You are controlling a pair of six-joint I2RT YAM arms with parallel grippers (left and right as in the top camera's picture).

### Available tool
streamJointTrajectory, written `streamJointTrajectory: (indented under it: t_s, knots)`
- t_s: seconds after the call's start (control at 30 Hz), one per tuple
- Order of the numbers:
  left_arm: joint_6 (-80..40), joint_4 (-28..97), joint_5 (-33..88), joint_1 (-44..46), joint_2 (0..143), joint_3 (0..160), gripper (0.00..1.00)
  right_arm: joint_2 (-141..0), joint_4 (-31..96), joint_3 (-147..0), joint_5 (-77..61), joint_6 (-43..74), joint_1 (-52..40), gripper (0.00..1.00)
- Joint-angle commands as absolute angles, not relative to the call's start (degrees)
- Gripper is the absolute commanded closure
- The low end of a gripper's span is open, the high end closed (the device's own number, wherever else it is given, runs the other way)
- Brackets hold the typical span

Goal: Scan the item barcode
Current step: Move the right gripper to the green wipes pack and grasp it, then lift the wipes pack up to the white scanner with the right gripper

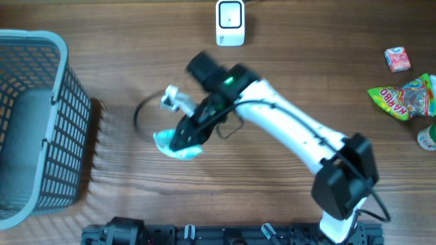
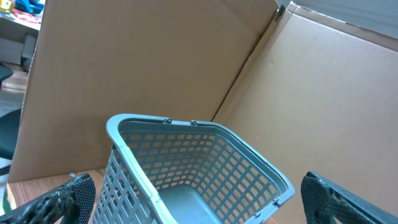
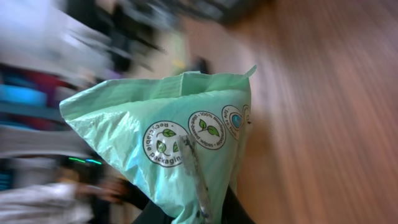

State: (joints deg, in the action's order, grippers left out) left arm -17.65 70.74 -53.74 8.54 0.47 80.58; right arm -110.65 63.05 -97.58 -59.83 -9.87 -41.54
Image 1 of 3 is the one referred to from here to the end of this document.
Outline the white cardboard box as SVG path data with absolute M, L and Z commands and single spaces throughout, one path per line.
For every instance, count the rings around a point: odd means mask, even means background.
M 436 97 L 436 75 L 430 75 L 433 96 Z

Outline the green lid jar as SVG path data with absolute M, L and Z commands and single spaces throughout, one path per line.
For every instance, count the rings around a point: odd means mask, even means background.
M 431 125 L 418 133 L 418 144 L 427 151 L 436 151 L 435 125 Z

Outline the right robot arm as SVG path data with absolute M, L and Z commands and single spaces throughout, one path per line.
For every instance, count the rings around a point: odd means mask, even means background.
M 207 92 L 200 103 L 169 86 L 161 105 L 184 112 L 169 143 L 178 152 L 203 145 L 235 112 L 291 150 L 314 174 L 311 195 L 323 210 L 319 228 L 333 244 L 348 241 L 363 203 L 379 180 L 370 141 L 322 125 L 282 97 L 268 82 L 241 63 L 230 69 L 207 52 L 197 54 L 187 72 Z

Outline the teal wet wipes pack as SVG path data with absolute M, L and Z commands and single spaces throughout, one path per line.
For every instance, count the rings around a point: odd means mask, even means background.
M 153 134 L 156 147 L 167 157 L 178 160 L 191 160 L 203 153 L 201 145 L 190 146 L 182 150 L 171 150 L 170 142 L 172 141 L 176 129 L 168 129 Z

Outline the Haribo gummy candy bag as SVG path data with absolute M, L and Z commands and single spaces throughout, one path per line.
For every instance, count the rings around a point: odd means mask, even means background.
M 367 93 L 382 110 L 399 120 L 435 116 L 435 97 L 427 73 L 402 87 L 376 87 Z

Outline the small red tissue pack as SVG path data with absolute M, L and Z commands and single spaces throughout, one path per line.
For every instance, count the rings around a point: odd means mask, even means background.
M 389 48 L 384 54 L 392 73 L 405 71 L 411 67 L 409 57 L 403 46 Z

